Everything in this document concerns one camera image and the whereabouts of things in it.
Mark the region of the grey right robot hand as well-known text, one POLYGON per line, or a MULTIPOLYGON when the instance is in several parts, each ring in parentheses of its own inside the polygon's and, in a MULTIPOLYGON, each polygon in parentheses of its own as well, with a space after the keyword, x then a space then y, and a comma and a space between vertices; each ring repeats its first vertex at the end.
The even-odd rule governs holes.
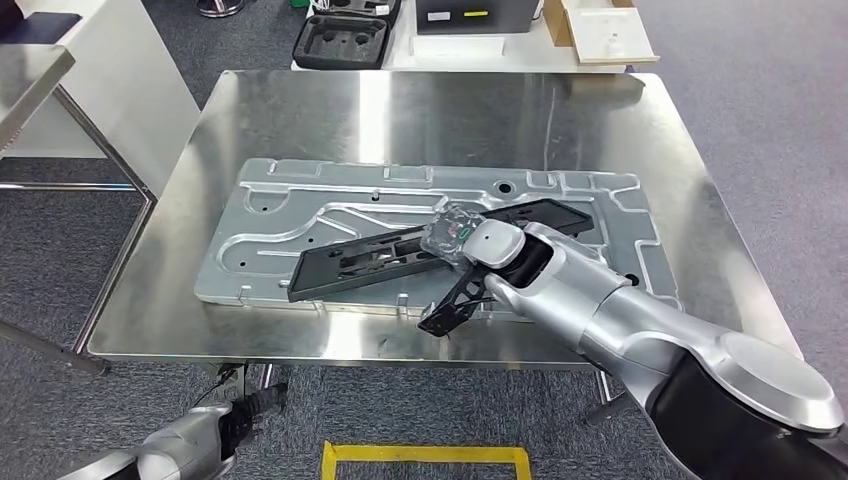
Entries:
POLYGON ((463 246, 484 220, 479 211, 456 202, 446 203, 423 227, 420 246, 424 252, 445 261, 454 270, 463 271, 470 264, 463 253, 463 246))

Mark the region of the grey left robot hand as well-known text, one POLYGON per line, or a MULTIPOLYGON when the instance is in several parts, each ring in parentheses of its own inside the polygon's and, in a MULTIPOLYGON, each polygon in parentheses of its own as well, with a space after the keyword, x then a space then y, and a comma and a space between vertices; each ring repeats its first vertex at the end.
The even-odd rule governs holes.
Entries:
POLYGON ((254 423, 262 414, 285 406, 287 392, 288 383, 281 382, 231 403, 230 411, 218 420, 222 460, 235 455, 238 446, 252 434, 254 423))

